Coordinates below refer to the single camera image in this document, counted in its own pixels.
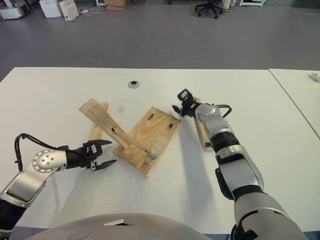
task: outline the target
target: silver robot arm segment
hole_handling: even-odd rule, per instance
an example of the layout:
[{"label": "silver robot arm segment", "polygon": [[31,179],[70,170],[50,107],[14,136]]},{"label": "silver robot arm segment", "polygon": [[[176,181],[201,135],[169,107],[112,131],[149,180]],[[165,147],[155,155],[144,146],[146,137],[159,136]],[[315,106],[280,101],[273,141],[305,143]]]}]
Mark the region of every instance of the silver robot arm segment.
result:
[{"label": "silver robot arm segment", "polygon": [[[25,170],[22,169],[21,158],[17,158],[16,163],[20,172],[0,193],[0,240],[9,239],[15,225],[40,194],[46,185],[47,178],[52,174],[76,167],[96,171],[116,161],[105,161],[99,165],[95,161],[102,154],[101,146],[111,143],[107,140],[88,141],[78,149],[69,150],[68,146],[52,147],[28,134],[23,133],[23,136],[52,149],[38,152]],[[15,144],[18,146],[17,156],[21,156],[19,144]]]},{"label": "silver robot arm segment", "polygon": [[234,201],[236,225],[233,240],[306,240],[299,227],[270,195],[264,180],[245,148],[236,138],[219,105],[197,103],[188,90],[178,98],[182,107],[173,106],[181,116],[197,118],[204,129],[218,163],[215,174],[222,194]]},{"label": "silver robot arm segment", "polygon": [[0,193],[0,238],[8,238],[24,212],[46,185],[47,178],[67,166],[65,151],[43,150]]}]

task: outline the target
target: power cord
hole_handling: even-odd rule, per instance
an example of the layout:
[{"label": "power cord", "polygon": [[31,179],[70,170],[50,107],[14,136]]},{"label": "power cord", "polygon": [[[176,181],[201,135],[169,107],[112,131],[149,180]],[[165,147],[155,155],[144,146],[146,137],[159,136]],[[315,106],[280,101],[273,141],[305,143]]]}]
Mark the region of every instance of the power cord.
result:
[{"label": "power cord", "polygon": [[102,6],[96,6],[96,7],[92,7],[92,8],[86,8],[84,6],[80,6],[78,8],[78,10],[79,10],[79,13],[81,13],[81,15],[93,16],[96,14],[103,14],[106,9]]},{"label": "power cord", "polygon": [[216,105],[216,106],[219,107],[220,109],[228,109],[228,111],[226,111],[226,113],[222,116],[223,118],[228,116],[232,111],[232,107],[227,104],[221,104],[221,105]]}]

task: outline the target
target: wooden board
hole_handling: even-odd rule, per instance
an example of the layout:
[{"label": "wooden board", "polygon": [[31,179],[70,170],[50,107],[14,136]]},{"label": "wooden board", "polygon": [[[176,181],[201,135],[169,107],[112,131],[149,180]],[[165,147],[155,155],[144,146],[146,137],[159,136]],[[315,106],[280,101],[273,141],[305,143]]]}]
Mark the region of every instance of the wooden board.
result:
[{"label": "wooden board", "polygon": [[[195,101],[197,103],[201,103],[199,98],[196,98]],[[198,133],[198,137],[199,137],[199,140],[200,140],[202,147],[204,147],[204,149],[206,149],[206,150],[213,150],[212,144],[208,138],[205,127],[202,124],[202,122],[200,122],[198,119],[196,119],[194,117],[194,123],[195,123],[195,128]]]},{"label": "wooden board", "polygon": [[158,137],[167,139],[168,143],[161,154],[148,164],[145,163],[147,153],[133,144],[130,144],[127,149],[118,146],[113,153],[148,177],[170,144],[171,139],[177,133],[180,125],[181,120],[155,107],[151,107],[128,135],[149,149]]},{"label": "wooden board", "polygon": [[[103,108],[104,111],[108,110],[108,103],[107,102],[102,102],[100,103],[101,107]],[[98,140],[101,139],[102,137],[102,129],[96,124],[92,123],[90,134],[89,134],[89,141],[91,140]]]}]

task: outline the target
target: wooden plank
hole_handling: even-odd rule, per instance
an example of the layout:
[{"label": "wooden plank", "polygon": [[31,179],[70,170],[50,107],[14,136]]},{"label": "wooden plank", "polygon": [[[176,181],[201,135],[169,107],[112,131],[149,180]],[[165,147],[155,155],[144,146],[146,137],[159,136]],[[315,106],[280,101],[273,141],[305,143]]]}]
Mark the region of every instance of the wooden plank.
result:
[{"label": "wooden plank", "polygon": [[151,163],[145,163],[147,153],[133,144],[130,144],[127,149],[118,146],[113,153],[148,177],[177,133],[180,125],[181,120],[155,107],[151,107],[128,135],[148,149],[152,148],[158,137],[165,138],[167,145],[160,155]]},{"label": "wooden plank", "polygon": [[79,109],[88,119],[97,124],[104,132],[106,132],[111,138],[113,138],[118,144],[127,148],[129,142],[122,137],[116,135],[112,128],[117,128],[124,132],[124,130],[116,123],[116,121],[100,106],[100,104],[90,99],[88,102],[82,105]]},{"label": "wooden plank", "polygon": [[[201,103],[201,100],[200,98],[196,98],[195,101],[197,103]],[[196,119],[194,117],[194,123],[195,123],[195,128],[196,128],[196,131],[198,133],[198,136],[199,136],[199,140],[200,140],[200,143],[201,145],[206,149],[206,150],[213,150],[212,148],[212,144],[210,142],[210,139],[208,138],[208,135],[206,133],[206,130],[205,130],[205,127],[204,125],[202,124],[202,122],[200,122],[198,119]]]},{"label": "wooden plank", "polygon": [[[109,105],[107,102],[101,102],[100,106],[106,112],[108,110]],[[88,141],[98,140],[98,139],[101,139],[101,137],[102,137],[102,129],[96,123],[93,122]]]}]

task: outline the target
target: black cable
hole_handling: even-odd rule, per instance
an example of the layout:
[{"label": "black cable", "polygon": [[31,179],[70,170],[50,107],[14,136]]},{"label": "black cable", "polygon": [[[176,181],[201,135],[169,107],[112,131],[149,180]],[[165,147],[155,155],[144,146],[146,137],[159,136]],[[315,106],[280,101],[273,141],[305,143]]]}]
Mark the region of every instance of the black cable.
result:
[{"label": "black cable", "polygon": [[231,113],[231,111],[232,111],[232,107],[227,104],[221,104],[221,105],[216,105],[216,106],[219,107],[220,109],[228,109],[228,111],[226,111],[226,113],[222,116],[223,118],[228,116],[229,113]]},{"label": "black cable", "polygon": [[59,147],[54,147],[54,146],[48,145],[45,142],[40,141],[39,139],[37,139],[34,136],[31,136],[27,133],[21,133],[14,140],[14,151],[15,151],[15,156],[16,156],[16,161],[14,163],[18,164],[19,172],[21,172],[24,169],[24,165],[22,163],[21,153],[20,153],[20,139],[28,139],[31,142],[38,144],[38,145],[40,145],[44,148],[47,148],[47,149],[52,149],[52,150],[60,150],[61,149]]}]

